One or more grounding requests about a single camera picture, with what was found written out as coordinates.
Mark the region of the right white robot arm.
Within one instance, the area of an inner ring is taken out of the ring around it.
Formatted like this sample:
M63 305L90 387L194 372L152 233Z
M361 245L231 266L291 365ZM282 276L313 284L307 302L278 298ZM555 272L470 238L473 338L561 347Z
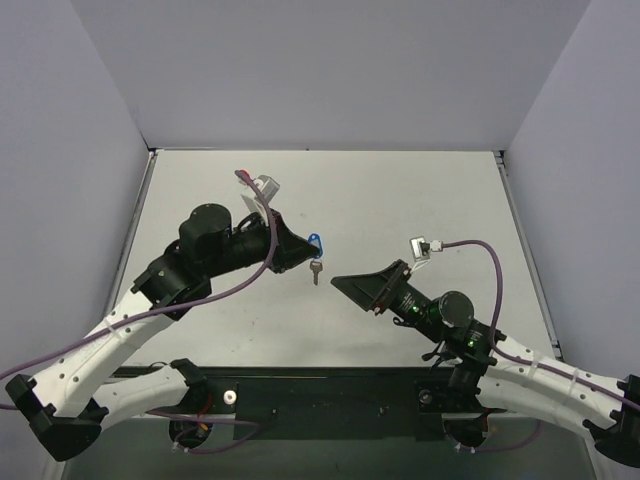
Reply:
M475 403L552 423L592 441L610 460L639 465L639 379L597 375L527 347L480 322L459 291L431 299L411 282L401 260L386 269L336 276L331 284L365 311L391 311L398 326L413 329L457 360L447 383L449 402Z

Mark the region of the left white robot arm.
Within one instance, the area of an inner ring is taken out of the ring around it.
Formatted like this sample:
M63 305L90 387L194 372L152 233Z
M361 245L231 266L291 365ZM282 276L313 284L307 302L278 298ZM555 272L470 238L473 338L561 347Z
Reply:
M219 204L195 208L179 237L137 277L119 304L54 364L17 374L6 392L39 443L58 462L84 452L110 426L151 410L200 413L215 393L199 368L179 359L128 381L109 377L158 333L212 294L213 278L265 263L276 274L320 254L281 214L251 213L237 226Z

